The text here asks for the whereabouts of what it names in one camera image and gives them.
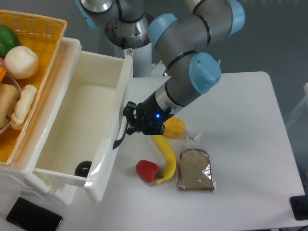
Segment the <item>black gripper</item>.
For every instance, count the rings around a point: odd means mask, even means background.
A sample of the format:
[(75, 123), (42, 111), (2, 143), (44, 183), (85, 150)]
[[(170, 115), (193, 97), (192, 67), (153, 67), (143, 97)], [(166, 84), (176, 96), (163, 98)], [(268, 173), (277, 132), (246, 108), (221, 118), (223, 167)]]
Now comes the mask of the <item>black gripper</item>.
[(155, 92), (142, 103), (128, 101), (123, 109), (123, 116), (127, 119), (126, 134), (142, 132), (144, 135), (163, 135), (164, 122), (171, 118), (171, 109), (171, 106), (162, 109), (158, 105)]

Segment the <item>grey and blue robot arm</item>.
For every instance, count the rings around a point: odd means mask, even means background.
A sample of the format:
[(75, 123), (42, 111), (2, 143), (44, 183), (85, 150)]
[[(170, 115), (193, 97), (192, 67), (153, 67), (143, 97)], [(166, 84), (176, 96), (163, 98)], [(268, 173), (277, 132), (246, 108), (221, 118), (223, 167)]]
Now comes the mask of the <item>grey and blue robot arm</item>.
[(245, 12), (236, 0), (189, 0), (192, 15), (179, 20), (165, 13), (149, 22), (142, 0), (78, 0), (76, 5), (88, 27), (114, 22), (121, 48), (151, 44), (170, 79), (142, 103), (127, 103), (125, 132), (163, 134), (164, 122), (207, 93), (220, 81), (221, 69), (204, 49), (242, 29)]

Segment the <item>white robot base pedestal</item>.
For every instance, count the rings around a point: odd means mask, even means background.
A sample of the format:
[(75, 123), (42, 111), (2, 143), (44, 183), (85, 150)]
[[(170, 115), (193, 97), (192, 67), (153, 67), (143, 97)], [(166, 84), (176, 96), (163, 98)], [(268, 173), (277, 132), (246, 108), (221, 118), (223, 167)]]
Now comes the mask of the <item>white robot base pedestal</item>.
[(137, 22), (126, 23), (115, 20), (105, 26), (105, 35), (114, 48), (115, 56), (132, 57), (134, 77), (151, 76), (152, 44), (147, 31), (153, 20), (150, 14), (145, 13)]

